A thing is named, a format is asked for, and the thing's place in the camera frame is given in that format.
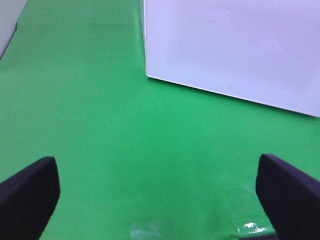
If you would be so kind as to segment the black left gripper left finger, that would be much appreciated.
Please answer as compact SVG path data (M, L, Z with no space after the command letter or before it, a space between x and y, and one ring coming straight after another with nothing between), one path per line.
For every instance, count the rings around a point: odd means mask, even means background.
M53 156L43 157L0 183L0 238L38 240L61 194Z

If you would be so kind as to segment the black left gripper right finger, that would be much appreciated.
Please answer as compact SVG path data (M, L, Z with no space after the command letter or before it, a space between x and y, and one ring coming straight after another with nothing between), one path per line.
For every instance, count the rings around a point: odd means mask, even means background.
M320 238L320 182L272 154L259 158L255 191L281 240Z

